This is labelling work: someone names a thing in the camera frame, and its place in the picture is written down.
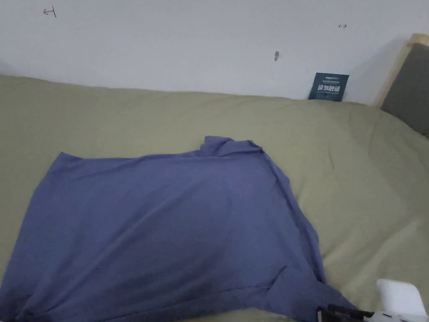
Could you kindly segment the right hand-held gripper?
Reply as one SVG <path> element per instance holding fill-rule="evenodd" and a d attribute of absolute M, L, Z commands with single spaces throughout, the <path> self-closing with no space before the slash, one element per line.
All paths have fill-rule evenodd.
<path fill-rule="evenodd" d="M 382 310 L 368 312 L 330 304 L 319 307 L 318 322 L 422 322 L 423 301 L 417 287 L 410 283 L 379 279 Z"/>

